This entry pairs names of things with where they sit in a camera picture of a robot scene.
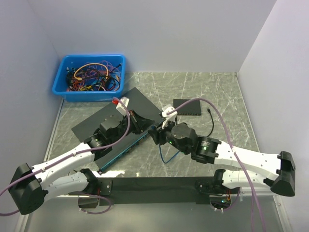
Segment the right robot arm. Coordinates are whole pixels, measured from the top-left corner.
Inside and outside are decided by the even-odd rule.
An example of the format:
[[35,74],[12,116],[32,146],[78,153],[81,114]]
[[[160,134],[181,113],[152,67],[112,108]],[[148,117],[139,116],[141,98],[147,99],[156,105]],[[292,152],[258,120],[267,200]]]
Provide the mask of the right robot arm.
[[196,162],[238,168],[238,171],[216,171],[212,187],[218,193],[240,187],[269,187],[275,194],[295,196],[296,167],[289,152],[267,154],[230,146],[221,140],[197,135],[186,123],[152,126],[148,132],[155,144],[168,143]]

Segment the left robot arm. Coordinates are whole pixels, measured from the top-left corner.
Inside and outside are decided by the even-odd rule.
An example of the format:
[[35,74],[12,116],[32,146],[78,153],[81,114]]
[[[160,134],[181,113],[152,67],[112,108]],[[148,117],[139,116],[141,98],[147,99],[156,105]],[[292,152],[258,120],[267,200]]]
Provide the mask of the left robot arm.
[[122,120],[108,116],[91,136],[67,153],[34,166],[21,164],[8,186],[17,212],[30,214],[45,201],[71,192],[94,193],[98,180],[92,171],[82,169],[70,176],[66,173],[102,158],[125,136],[142,134],[154,124],[154,120],[144,118],[133,110],[125,113]]

